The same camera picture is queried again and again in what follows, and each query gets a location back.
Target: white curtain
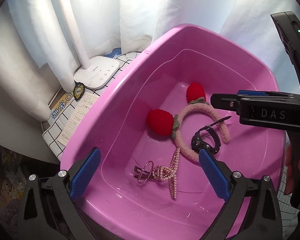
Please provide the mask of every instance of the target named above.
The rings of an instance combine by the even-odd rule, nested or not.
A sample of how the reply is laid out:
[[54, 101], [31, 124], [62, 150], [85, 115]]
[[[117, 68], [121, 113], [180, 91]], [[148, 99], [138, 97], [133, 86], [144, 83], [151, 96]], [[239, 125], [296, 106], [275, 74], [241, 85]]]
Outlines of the white curtain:
[[[192, 23], [243, 46], [272, 69], [282, 91], [300, 93], [270, 17], [292, 10], [300, 19], [295, 0], [70, 1], [89, 57], [117, 47], [142, 51], [178, 24]], [[0, 9], [0, 85], [17, 104], [46, 120], [47, 102], [60, 85], [73, 89], [79, 66], [58, 0], [7, 0]]]

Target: headband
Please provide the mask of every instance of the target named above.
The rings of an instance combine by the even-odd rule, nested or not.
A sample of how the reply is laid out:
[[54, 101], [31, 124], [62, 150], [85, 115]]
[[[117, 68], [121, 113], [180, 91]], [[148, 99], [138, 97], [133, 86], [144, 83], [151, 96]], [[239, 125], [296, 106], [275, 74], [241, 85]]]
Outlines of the headband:
[[[180, 152], [188, 159], [199, 162], [199, 155], [182, 139], [181, 125], [184, 117], [192, 112], [201, 112], [209, 116], [214, 122], [221, 119], [220, 114], [206, 102], [206, 95], [200, 84], [192, 83], [186, 92], [188, 105], [174, 117], [167, 111], [161, 109], [151, 110], [147, 116], [148, 126], [159, 135], [170, 136]], [[216, 124], [223, 143], [230, 142], [230, 134], [226, 124], [222, 121]]]

